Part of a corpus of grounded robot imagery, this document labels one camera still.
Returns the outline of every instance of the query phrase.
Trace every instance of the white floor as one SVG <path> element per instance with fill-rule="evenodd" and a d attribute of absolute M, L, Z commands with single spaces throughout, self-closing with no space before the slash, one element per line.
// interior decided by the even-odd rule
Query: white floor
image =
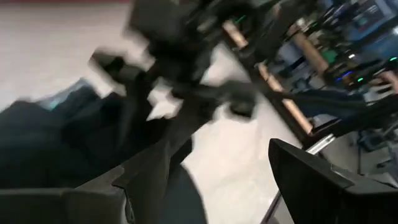
<path fill-rule="evenodd" d="M 125 4 L 1 5 L 0 106 L 17 98 L 38 99 L 86 77 L 105 95 L 112 89 L 87 64 L 98 46 L 128 51 L 129 58 L 147 62 L 145 42 L 123 39 Z M 246 75 L 221 45 L 206 82 Z M 166 88 L 152 95 L 154 116 L 172 114 L 176 102 Z M 259 223 L 277 187 L 268 161 L 270 138 L 300 146 L 268 101 L 261 98 L 254 120 L 230 119 L 223 109 L 216 121 L 195 135 L 194 152 L 184 166 L 203 200 L 208 223 Z"/>

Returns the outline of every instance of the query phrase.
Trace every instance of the green light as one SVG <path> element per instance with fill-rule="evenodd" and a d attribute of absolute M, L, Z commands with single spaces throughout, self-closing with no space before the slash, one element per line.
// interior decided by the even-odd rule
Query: green light
<path fill-rule="evenodd" d="M 244 18 L 246 18 L 246 16 L 242 16 L 239 19 L 235 20 L 235 23 L 240 23 Z"/>

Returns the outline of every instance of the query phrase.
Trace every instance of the tiled floor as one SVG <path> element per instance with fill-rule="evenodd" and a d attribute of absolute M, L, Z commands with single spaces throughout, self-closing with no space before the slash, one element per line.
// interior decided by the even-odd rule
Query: tiled floor
<path fill-rule="evenodd" d="M 132 61 L 146 62 L 145 42 L 121 37 L 128 10 L 126 4 L 1 5 L 0 106 L 56 93 L 80 77 L 107 94 L 112 87 L 87 64 L 97 46 L 127 50 Z M 207 82 L 245 79 L 223 46 L 216 48 L 214 60 Z M 166 94 L 161 88 L 152 95 L 158 102 L 154 116 L 172 114 L 178 104 L 166 100 Z M 203 200 L 208 223 L 259 223 L 277 191 L 267 156 L 270 138 L 299 146 L 268 101 L 260 101 L 254 120 L 230 119 L 220 108 L 216 121 L 195 135 L 194 152 L 184 167 Z M 195 209 L 189 203 L 176 200 L 169 206 Z"/>

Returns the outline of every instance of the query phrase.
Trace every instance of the floor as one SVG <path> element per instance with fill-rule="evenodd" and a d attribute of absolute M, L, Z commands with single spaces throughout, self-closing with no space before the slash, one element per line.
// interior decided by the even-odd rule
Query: floor
<path fill-rule="evenodd" d="M 127 52 L 128 60 L 150 67 L 151 60 L 144 54 L 146 42 L 135 33 L 123 32 L 129 8 L 121 3 L 3 4 L 0 107 L 17 98 L 35 100 L 54 94 L 80 77 L 106 95 L 114 86 L 102 80 L 87 62 L 98 46 Z M 219 45 L 213 57 L 205 82 L 219 83 L 226 77 L 247 79 L 224 46 Z M 178 106 L 177 101 L 167 98 L 167 90 L 163 86 L 153 92 L 151 97 L 157 102 L 153 116 L 172 116 Z M 194 152 L 183 163 L 186 172 L 176 177 L 192 181 L 207 223 L 260 223 L 277 192 L 267 156 L 270 138 L 300 146 L 270 103 L 261 97 L 259 101 L 250 122 L 231 119 L 220 108 L 215 121 L 195 134 Z M 174 194 L 183 192 L 186 187 L 176 183 Z M 181 208 L 187 216 L 199 209 L 186 198 L 174 202 L 166 206 Z M 163 217 L 175 218 L 170 214 Z"/>

